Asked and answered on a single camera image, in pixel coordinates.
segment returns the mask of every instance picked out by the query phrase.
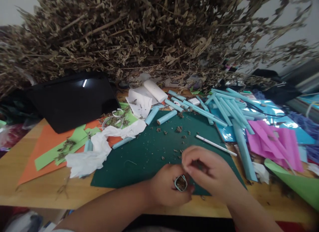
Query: orange paper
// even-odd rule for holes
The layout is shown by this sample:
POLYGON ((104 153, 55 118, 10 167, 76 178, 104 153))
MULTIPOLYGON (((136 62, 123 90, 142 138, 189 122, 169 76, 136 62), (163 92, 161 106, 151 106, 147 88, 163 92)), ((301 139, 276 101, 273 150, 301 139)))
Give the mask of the orange paper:
MULTIPOLYGON (((94 128, 96 126, 99 126, 99 122, 97 120, 87 123, 85 126, 85 129, 94 128)), ((72 136, 73 132, 74 132, 74 129, 61 134, 57 134, 50 125, 45 125, 43 127, 40 137, 37 140, 36 146, 29 157, 28 163, 20 177, 18 185, 21 185, 25 182, 28 182, 44 174, 50 173, 52 171, 55 171, 57 169, 60 169, 66 166, 66 162, 63 162, 57 166, 55 164, 55 161, 53 161, 47 166, 45 166, 44 168, 42 168, 41 170, 37 171, 36 166, 34 164, 34 160, 38 158, 39 156, 41 156, 42 154, 44 154, 45 152, 51 150, 53 147, 56 147, 57 145, 65 141, 67 137, 72 136)), ((121 137, 108 138, 110 146, 113 146, 115 143, 121 140, 122 140, 121 137)), ((77 150, 77 152, 82 152, 82 151, 84 151, 84 146, 82 146, 79 150, 77 150)))

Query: hand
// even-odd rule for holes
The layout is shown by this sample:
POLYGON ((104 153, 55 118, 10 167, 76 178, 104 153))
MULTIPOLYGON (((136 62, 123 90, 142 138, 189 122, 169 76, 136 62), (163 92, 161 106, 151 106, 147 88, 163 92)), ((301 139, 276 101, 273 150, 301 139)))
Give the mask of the hand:
POLYGON ((159 205, 180 206, 189 202, 192 193, 195 190, 194 185, 189 184, 187 180, 186 191, 180 192, 176 189, 174 181, 180 175, 185 174, 181 165, 166 164, 150 180, 151 194, 159 205))
POLYGON ((246 193, 228 163, 203 147, 190 146, 184 150, 182 165, 198 185, 226 204, 246 193))

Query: light blue paper tube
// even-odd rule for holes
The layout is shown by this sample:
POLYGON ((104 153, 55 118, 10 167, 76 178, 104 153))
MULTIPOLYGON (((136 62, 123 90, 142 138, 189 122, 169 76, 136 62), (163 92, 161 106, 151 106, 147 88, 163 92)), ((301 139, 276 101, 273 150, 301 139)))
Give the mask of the light blue paper tube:
POLYGON ((241 120, 238 118, 238 116, 234 113, 234 111, 229 107, 229 105, 225 102, 225 100, 220 97, 219 98, 220 103, 224 106, 224 108, 230 113, 230 115, 236 120, 238 121, 239 125, 242 128, 246 128, 246 126, 241 122, 241 120))
POLYGON ((171 119, 173 116, 176 116, 177 115, 177 110, 172 110, 170 113, 162 116, 161 118, 159 118, 157 120, 157 124, 161 125, 163 124, 164 122, 166 122, 167 120, 171 119))
POLYGON ((230 109, 232 109, 232 111, 236 114, 237 118, 239 119, 239 121, 245 125, 245 127, 247 127, 248 121, 246 120, 246 118, 244 117, 244 115, 239 112, 237 110, 237 108, 235 108, 235 106, 233 105, 232 101, 225 99, 225 102, 227 103, 227 105, 230 107, 230 109))
POLYGON ((171 97, 171 101, 172 102, 177 101, 181 105, 181 107, 183 107, 185 110, 187 110, 189 108, 189 106, 187 106, 185 103, 181 102, 180 100, 178 100, 175 97, 171 97))
POLYGON ((213 92, 213 94, 210 95, 210 97, 207 97, 208 99, 206 100, 205 105, 208 105, 213 100, 213 95, 215 95, 215 94, 216 94, 216 92, 213 92))
POLYGON ((262 114, 262 113, 259 113, 259 112, 252 112, 252 111, 246 111, 246 110, 241 110, 241 111, 242 111, 242 113, 243 113, 245 116, 253 117, 253 118, 255 118, 256 120, 266 119, 265 114, 262 114))
MULTIPOLYGON (((196 96, 196 98, 199 100, 199 103, 202 105, 203 109, 204 109, 205 111, 207 111, 207 112, 210 112, 209 109, 208 109, 208 107, 203 103, 202 99, 201 99, 199 96, 196 96)), ((209 123, 210 125, 213 125, 213 124, 214 124, 214 121, 208 118, 208 123, 209 123)))
POLYGON ((216 96, 218 96, 218 97, 223 97, 223 98, 227 98, 227 99, 230 99, 230 100, 235 99, 235 97, 233 97, 233 96, 224 95, 224 94, 221 94, 221 93, 219 93, 219 92, 216 93, 216 96))
POLYGON ((87 152, 87 151, 93 151, 93 143, 91 142, 91 139, 88 139, 85 142, 84 152, 87 152))
POLYGON ((121 140, 120 142, 114 144, 112 146, 113 149, 116 149, 122 145, 124 145, 125 143, 128 143, 129 141, 133 140, 135 137, 127 137, 127 138, 124 138, 123 140, 121 140))
POLYGON ((244 165, 246 178, 248 180, 258 181, 253 164, 252 164, 252 160, 251 160, 249 152, 248 152, 248 148, 247 148, 247 144, 246 144, 243 130, 241 129, 240 125, 237 123, 237 121, 235 119, 232 120, 232 123, 234 126, 234 132, 235 132, 235 137, 237 139, 239 152, 240 152, 242 162, 244 165))
POLYGON ((217 124, 222 125, 223 127, 227 127, 227 124, 225 122, 223 122, 222 120, 219 120, 217 118, 214 118, 213 114, 204 111, 203 109, 199 108, 198 106, 195 106, 195 105, 191 104, 188 101, 184 101, 184 103, 189 105, 194 111, 198 112, 199 114, 203 115, 204 117, 207 117, 207 118, 211 119, 212 121, 216 122, 217 124))
POLYGON ((242 100, 245 101, 245 102, 249 102, 249 103, 251 103, 251 104, 253 104, 253 105, 255 105, 255 106, 258 106, 258 105, 259 105, 258 103, 253 102, 253 101, 252 101, 251 99, 249 99, 248 97, 243 96, 242 94, 240 94, 240 93, 234 91, 233 89, 227 88, 226 90, 229 91, 230 93, 235 94, 236 97, 242 99, 242 100))
POLYGON ((246 118, 247 121, 253 121, 253 120, 255 120, 254 117, 250 117, 250 116, 246 116, 246 115, 244 115, 244 117, 246 118))
POLYGON ((149 113, 147 118, 145 119, 146 125, 150 125, 156 114, 159 112, 158 107, 154 107, 153 110, 149 113))
POLYGON ((175 110, 178 110, 179 112, 182 112, 184 109, 181 108, 180 106, 176 105, 174 102, 168 100, 168 99, 165 99, 164 101, 166 104, 168 104, 169 106, 171 106, 172 108, 174 108, 175 110))
POLYGON ((196 96, 196 98, 199 100, 200 105, 203 107, 203 109, 209 112, 208 107, 203 103, 202 99, 199 96, 196 96))
POLYGON ((205 114, 207 114, 207 115, 209 115, 209 116, 211 116, 211 117, 214 117, 214 115, 213 114, 211 114, 209 111, 207 112, 207 111, 205 111, 205 110, 203 110, 203 109, 201 109, 200 107, 198 107, 198 106, 196 106, 196 105, 194 105, 194 104, 192 104, 192 103, 190 103, 189 101, 183 101, 186 105, 188 105, 188 106, 190 106, 191 108, 196 108, 196 109, 198 109, 199 111, 201 111, 202 113, 205 113, 205 114))
POLYGON ((183 97, 183 96, 180 96, 178 95, 176 92, 172 91, 172 90, 169 90, 168 91, 168 94, 172 95, 172 96, 175 96, 176 98, 178 98, 179 100, 186 100, 186 97, 183 97))
POLYGON ((251 127, 250 124, 248 123, 248 121, 247 121, 247 119, 245 118, 245 116, 242 114, 242 111, 239 109, 237 103, 235 103, 235 100, 231 100, 231 103, 233 104, 233 106, 236 108, 236 110, 237 110, 238 113, 240 114, 240 117, 245 120, 245 122, 243 122, 243 123, 244 123, 244 125, 247 127, 247 130, 248 130, 249 134, 254 135, 254 134, 255 134, 254 130, 252 129, 252 127, 251 127))
POLYGON ((216 97, 215 95, 213 95, 212 97, 213 97, 213 100, 214 100, 214 102, 216 103, 216 105, 217 105, 217 107, 218 107, 220 113, 223 115, 225 121, 227 122, 227 124, 228 124, 229 126, 232 126, 233 124, 231 123, 230 119, 228 118, 227 113, 226 113, 226 111, 224 110, 223 106, 219 103, 217 97, 216 97))

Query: black laptop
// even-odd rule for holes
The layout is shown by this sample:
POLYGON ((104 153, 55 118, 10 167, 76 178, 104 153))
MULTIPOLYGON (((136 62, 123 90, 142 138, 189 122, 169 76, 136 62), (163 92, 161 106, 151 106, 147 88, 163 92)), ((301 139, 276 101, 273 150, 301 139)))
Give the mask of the black laptop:
POLYGON ((80 72, 37 84, 27 95, 56 133, 120 108, 105 72, 80 72))

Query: pink paper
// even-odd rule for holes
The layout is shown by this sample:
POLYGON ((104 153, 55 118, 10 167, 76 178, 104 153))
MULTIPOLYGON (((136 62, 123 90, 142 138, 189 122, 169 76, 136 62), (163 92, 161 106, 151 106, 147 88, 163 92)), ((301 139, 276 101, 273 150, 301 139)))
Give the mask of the pink paper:
POLYGON ((252 152, 289 168, 286 159, 294 170, 303 172, 294 130, 269 126, 265 121, 249 121, 249 124, 255 132, 250 135, 246 130, 252 152))

